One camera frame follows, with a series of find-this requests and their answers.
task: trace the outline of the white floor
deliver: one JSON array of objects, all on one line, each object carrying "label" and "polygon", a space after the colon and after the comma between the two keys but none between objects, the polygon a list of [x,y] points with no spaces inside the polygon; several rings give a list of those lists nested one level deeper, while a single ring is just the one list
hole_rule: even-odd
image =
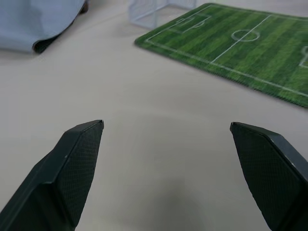
[{"label": "white floor", "polygon": [[[305,0],[220,1],[308,12]],[[274,130],[308,159],[307,111],[134,47],[146,30],[126,11],[92,0],[42,55],[0,51],[0,209],[65,130],[103,119],[77,231],[269,231],[229,126]]]}]

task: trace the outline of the green mat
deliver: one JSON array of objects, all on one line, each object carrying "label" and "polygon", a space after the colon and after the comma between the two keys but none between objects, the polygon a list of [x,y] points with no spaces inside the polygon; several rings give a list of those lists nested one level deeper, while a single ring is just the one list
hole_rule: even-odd
[{"label": "green mat", "polygon": [[308,108],[308,18],[210,3],[135,44]]}]

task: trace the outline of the goal post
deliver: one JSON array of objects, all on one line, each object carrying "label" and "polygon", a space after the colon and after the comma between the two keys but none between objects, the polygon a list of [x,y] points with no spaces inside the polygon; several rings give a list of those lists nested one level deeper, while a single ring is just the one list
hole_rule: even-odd
[{"label": "goal post", "polygon": [[196,5],[197,0],[130,0],[129,20],[135,25],[154,29],[158,26],[158,10],[167,6],[192,10]]}]

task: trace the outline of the white field line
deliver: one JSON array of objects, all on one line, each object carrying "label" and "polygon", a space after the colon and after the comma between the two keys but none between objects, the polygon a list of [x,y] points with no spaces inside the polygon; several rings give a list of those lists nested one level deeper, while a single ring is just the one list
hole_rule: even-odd
[{"label": "white field line", "polygon": [[[186,25],[186,24],[188,24],[189,22],[191,22],[194,19],[195,18],[190,18],[189,20],[186,20],[185,18],[181,18],[180,20],[177,21],[177,25],[180,24],[183,21],[185,21],[185,22],[182,24],[182,26]],[[169,29],[169,31],[172,31],[172,32],[175,32],[175,33],[178,33],[178,34],[183,34],[181,31],[175,30],[175,29]]]},{"label": "white field line", "polygon": [[[240,31],[247,31],[247,30],[237,30],[237,31],[234,31],[233,34],[231,35],[231,38],[234,39],[235,41],[238,41],[238,38],[235,36],[235,34],[237,32],[240,32]],[[251,39],[251,40],[241,40],[241,42],[252,42],[252,41],[255,41],[258,38],[260,38],[260,33],[259,32],[257,32],[257,31],[253,31],[253,32],[257,36],[256,38]]]},{"label": "white field line", "polygon": [[181,22],[183,22],[183,20],[186,20],[186,19],[189,19],[189,18],[191,18],[191,17],[194,17],[194,16],[197,15],[198,13],[204,11],[206,8],[209,8],[209,7],[211,7],[211,6],[212,6],[212,5],[208,5],[207,7],[204,7],[203,9],[197,11],[196,13],[194,13],[194,14],[188,16],[187,18],[183,18],[183,19],[178,20],[175,24],[173,24],[173,25],[167,27],[166,29],[163,29],[163,30],[159,31],[157,34],[155,34],[155,35],[153,35],[153,36],[147,38],[145,41],[148,42],[149,40],[151,40],[152,38],[156,37],[157,35],[159,35],[159,34],[165,32],[165,31],[167,31],[167,30],[170,30],[172,27],[174,27],[174,26],[180,24]]},{"label": "white field line", "polygon": [[217,59],[219,59],[224,53],[226,53],[228,50],[230,50],[232,47],[234,47],[236,44],[238,44],[242,39],[244,39],[247,35],[249,35],[254,29],[256,29],[258,26],[260,26],[265,20],[267,20],[269,17],[271,17],[271,14],[267,16],[265,19],[262,20],[258,25],[256,25],[254,28],[252,28],[250,31],[248,31],[243,37],[241,37],[239,40],[237,40],[232,46],[230,46],[228,49],[226,49],[223,53],[221,53],[219,56],[217,56],[211,63],[214,63]]},{"label": "white field line", "polygon": [[[254,11],[254,10],[245,10],[245,9],[235,9],[235,8],[230,8],[228,6],[223,6],[223,5],[212,5],[212,7],[218,7],[218,8],[228,8],[229,10],[235,10],[235,11],[243,11],[243,12],[250,12],[250,13],[257,13],[257,14],[264,14],[264,15],[268,15],[269,13],[266,12],[258,12],[258,11]],[[292,17],[292,16],[283,16],[283,15],[279,15],[279,14],[275,14],[272,13],[272,15],[274,17],[277,18],[286,18],[286,19],[292,19],[292,20],[298,20],[298,21],[304,21],[304,22],[308,22],[308,19],[301,19],[301,18],[296,18],[296,17]]]},{"label": "white field line", "polygon": [[303,47],[302,54],[303,54],[304,58],[299,63],[299,66],[304,67],[304,68],[308,68],[308,66],[304,65],[305,62],[308,62],[308,46]]},{"label": "white field line", "polygon": [[294,93],[294,94],[301,95],[301,96],[304,96],[304,97],[308,97],[308,94],[305,94],[305,93],[302,93],[302,92],[299,92],[299,91],[296,91],[296,90],[293,90],[293,89],[290,89],[290,88],[286,88],[286,87],[281,86],[281,85],[279,85],[279,84],[275,84],[275,83],[272,83],[272,82],[269,82],[269,81],[260,79],[260,78],[258,78],[258,77],[255,77],[255,76],[252,76],[252,75],[250,75],[250,74],[246,74],[246,73],[243,73],[243,72],[240,72],[240,71],[231,69],[231,68],[229,68],[229,67],[226,67],[226,66],[223,66],[223,65],[220,65],[220,64],[211,63],[211,61],[206,60],[206,59],[203,59],[203,58],[200,58],[200,57],[198,57],[198,56],[191,55],[191,54],[189,54],[189,53],[186,53],[186,52],[183,52],[183,51],[180,51],[180,50],[173,49],[173,48],[168,47],[168,46],[165,46],[165,45],[163,45],[163,44],[150,41],[150,40],[151,40],[152,38],[154,38],[155,36],[157,36],[157,35],[159,35],[159,34],[165,32],[165,31],[167,31],[167,30],[170,30],[172,27],[174,27],[174,26],[178,25],[179,23],[183,22],[183,20],[186,20],[186,19],[188,19],[188,18],[191,18],[191,17],[195,16],[196,14],[200,13],[201,11],[203,11],[203,10],[205,10],[206,8],[211,7],[211,6],[218,7],[217,5],[209,5],[209,6],[207,6],[207,7],[204,7],[203,9],[201,9],[201,10],[198,11],[198,12],[196,12],[195,14],[192,14],[192,15],[190,15],[190,16],[187,17],[187,18],[180,19],[180,20],[178,20],[174,25],[171,25],[171,26],[167,27],[166,29],[164,29],[164,30],[162,30],[162,31],[159,31],[159,32],[156,33],[155,35],[153,35],[153,36],[147,38],[147,39],[145,40],[145,42],[147,42],[147,43],[149,43],[149,44],[152,44],[152,45],[154,45],[154,46],[157,46],[157,47],[159,47],[159,48],[162,48],[162,49],[165,49],[165,50],[168,50],[168,51],[172,51],[172,52],[174,52],[174,53],[177,53],[177,54],[186,56],[186,57],[188,57],[188,58],[198,60],[198,61],[203,62],[203,63],[206,63],[206,64],[218,66],[218,67],[223,68],[223,69],[225,69],[225,70],[228,70],[228,71],[237,73],[237,74],[239,74],[239,75],[242,75],[242,76],[245,76],[245,77],[254,79],[255,81],[263,82],[263,83],[269,84],[269,85],[271,85],[271,86],[274,86],[274,87],[277,87],[277,88],[280,88],[280,89],[283,89],[283,90],[292,92],[292,93]]},{"label": "white field line", "polygon": [[223,66],[223,65],[220,65],[220,64],[215,64],[215,63],[211,63],[211,61],[208,61],[206,59],[203,59],[203,58],[200,58],[198,56],[195,56],[195,55],[191,55],[191,54],[188,54],[186,52],[183,52],[183,51],[180,51],[180,50],[176,50],[176,49],[173,49],[173,48],[170,48],[168,46],[165,46],[165,45],[162,45],[162,44],[159,44],[159,43],[156,43],[156,42],[152,42],[152,41],[146,41],[147,43],[150,43],[152,45],[155,45],[159,48],[162,48],[162,49],[165,49],[165,50],[168,50],[168,51],[172,51],[174,53],[177,53],[177,54],[180,54],[180,55],[183,55],[183,56],[186,56],[188,58],[191,58],[191,59],[195,59],[195,60],[198,60],[200,62],[203,62],[203,63],[206,63],[206,64],[211,64],[211,65],[214,65],[214,66],[218,66],[220,68],[223,68],[225,70],[228,70],[228,71],[231,71],[231,72],[234,72],[234,73],[237,73],[239,75],[242,75],[242,76],[245,76],[245,77],[248,77],[248,78],[251,78],[251,79],[254,79],[258,82],[262,82],[262,83],[266,83],[266,84],[269,84],[271,86],[274,86],[274,87],[277,87],[277,88],[280,88],[280,89],[283,89],[283,90],[286,90],[286,91],[289,91],[289,92],[292,92],[294,94],[297,94],[297,95],[301,95],[301,96],[304,96],[304,97],[308,97],[308,94],[305,94],[305,93],[302,93],[302,92],[299,92],[299,91],[296,91],[296,90],[293,90],[293,89],[290,89],[290,88],[286,88],[284,86],[281,86],[279,84],[275,84],[275,83],[272,83],[272,82],[269,82],[269,81],[266,81],[266,80],[263,80],[263,79],[260,79],[258,77],[255,77],[255,76],[252,76],[252,75],[249,75],[249,74],[246,74],[246,73],[243,73],[243,72],[240,72],[240,71],[237,71],[237,70],[233,70],[229,67],[226,67],[226,66]]},{"label": "white field line", "polygon": [[198,13],[198,16],[202,17],[211,17],[211,15],[205,14],[205,13]]},{"label": "white field line", "polygon": [[206,21],[207,19],[209,19],[210,17],[211,17],[211,16],[208,16],[206,19],[202,20],[201,22],[199,22],[199,23],[193,25],[192,27],[188,28],[187,30],[184,30],[184,31],[182,32],[182,34],[186,33],[187,31],[189,31],[189,30],[191,30],[191,29],[193,29],[193,28],[198,28],[198,27],[203,26],[204,23],[205,23],[205,21]]}]

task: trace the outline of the center circle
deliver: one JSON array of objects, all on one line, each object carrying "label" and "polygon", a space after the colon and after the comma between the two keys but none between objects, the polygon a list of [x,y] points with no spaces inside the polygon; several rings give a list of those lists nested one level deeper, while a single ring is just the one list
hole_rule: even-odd
[{"label": "center circle", "polygon": [[[245,39],[245,38],[242,38],[243,36],[237,37],[236,33],[239,33],[239,32],[246,32],[244,34],[244,36],[248,35],[249,33],[253,33],[253,34],[255,34],[256,37],[254,39]],[[259,37],[260,37],[260,33],[259,32],[250,31],[248,29],[237,30],[237,31],[233,32],[233,34],[231,35],[231,38],[233,38],[235,41],[240,41],[240,42],[252,42],[252,41],[257,40]]]}]

